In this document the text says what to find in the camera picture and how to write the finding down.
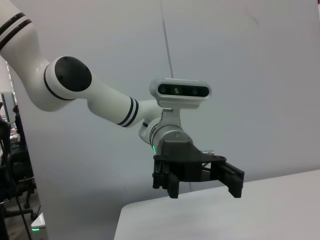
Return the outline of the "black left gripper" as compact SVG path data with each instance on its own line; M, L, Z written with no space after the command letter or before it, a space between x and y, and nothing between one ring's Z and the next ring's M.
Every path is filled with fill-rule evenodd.
M241 198L245 172L229 164L223 156L201 152L188 141L163 141L156 152L154 189L162 187L171 199L179 196L181 182L220 181L234 198Z

